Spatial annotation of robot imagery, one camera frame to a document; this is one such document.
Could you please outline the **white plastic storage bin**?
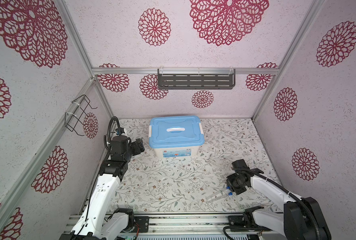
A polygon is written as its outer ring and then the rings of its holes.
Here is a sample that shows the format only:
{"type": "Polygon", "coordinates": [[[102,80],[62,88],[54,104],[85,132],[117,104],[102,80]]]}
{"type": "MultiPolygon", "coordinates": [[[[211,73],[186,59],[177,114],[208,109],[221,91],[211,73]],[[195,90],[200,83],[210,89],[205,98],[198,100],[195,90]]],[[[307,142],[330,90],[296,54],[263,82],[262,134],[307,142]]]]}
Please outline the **white plastic storage bin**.
{"type": "Polygon", "coordinates": [[[201,146],[196,147],[180,147],[180,148],[162,148],[153,149],[158,158],[173,158],[173,157],[192,157],[195,156],[201,146]]]}

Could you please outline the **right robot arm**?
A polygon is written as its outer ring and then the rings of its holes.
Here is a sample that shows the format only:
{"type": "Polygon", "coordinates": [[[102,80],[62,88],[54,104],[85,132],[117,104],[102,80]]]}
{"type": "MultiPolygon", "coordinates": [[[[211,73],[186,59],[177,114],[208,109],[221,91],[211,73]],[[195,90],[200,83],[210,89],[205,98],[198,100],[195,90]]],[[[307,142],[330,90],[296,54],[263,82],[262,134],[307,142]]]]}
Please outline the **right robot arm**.
{"type": "Polygon", "coordinates": [[[227,177],[232,193],[240,195],[252,188],[271,200],[280,212],[266,211],[262,206],[246,209],[242,215],[229,216],[223,232],[228,239],[232,232],[276,232],[288,240],[330,240],[331,232],[319,203],[311,197],[304,198],[265,177],[260,169],[251,169],[245,160],[232,162],[234,174],[227,177]]]}

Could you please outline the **clear test tube blue caps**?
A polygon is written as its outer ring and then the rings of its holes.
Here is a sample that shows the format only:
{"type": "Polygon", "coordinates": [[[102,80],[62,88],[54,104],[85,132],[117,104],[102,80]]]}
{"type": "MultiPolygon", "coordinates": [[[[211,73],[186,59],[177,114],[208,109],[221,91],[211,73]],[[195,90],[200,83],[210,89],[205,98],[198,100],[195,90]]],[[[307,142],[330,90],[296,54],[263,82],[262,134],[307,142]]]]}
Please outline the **clear test tube blue caps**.
{"type": "Polygon", "coordinates": [[[218,200],[221,200],[221,199],[225,199],[225,198],[231,197],[233,195],[234,194],[232,192],[226,193],[226,194],[223,194],[223,195],[219,195],[219,196],[213,194],[213,195],[211,195],[209,197],[206,197],[206,200],[207,200],[207,202],[212,203],[212,202],[215,202],[215,201],[218,201],[218,200]]]}

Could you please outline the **blue plastic bin lid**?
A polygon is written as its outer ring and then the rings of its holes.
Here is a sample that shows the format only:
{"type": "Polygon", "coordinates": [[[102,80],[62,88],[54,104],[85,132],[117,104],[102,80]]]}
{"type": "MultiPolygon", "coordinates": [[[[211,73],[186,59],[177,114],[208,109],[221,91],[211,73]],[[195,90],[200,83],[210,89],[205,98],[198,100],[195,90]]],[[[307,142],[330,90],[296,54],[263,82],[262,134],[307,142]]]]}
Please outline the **blue plastic bin lid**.
{"type": "Polygon", "coordinates": [[[149,125],[149,145],[153,149],[196,147],[205,143],[197,116],[153,118],[149,125]]]}

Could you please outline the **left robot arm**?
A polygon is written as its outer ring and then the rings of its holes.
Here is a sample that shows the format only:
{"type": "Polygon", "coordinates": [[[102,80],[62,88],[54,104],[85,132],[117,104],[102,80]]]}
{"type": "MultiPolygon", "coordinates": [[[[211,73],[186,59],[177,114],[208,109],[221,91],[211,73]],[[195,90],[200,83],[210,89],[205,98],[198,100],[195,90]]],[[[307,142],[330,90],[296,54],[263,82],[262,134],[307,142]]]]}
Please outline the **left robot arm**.
{"type": "Polygon", "coordinates": [[[142,139],[132,141],[119,119],[112,117],[104,138],[106,155],[99,168],[88,204],[62,240],[116,240],[122,232],[139,231],[132,209],[119,208],[106,218],[109,202],[119,187],[132,157],[145,151],[142,139]]]}

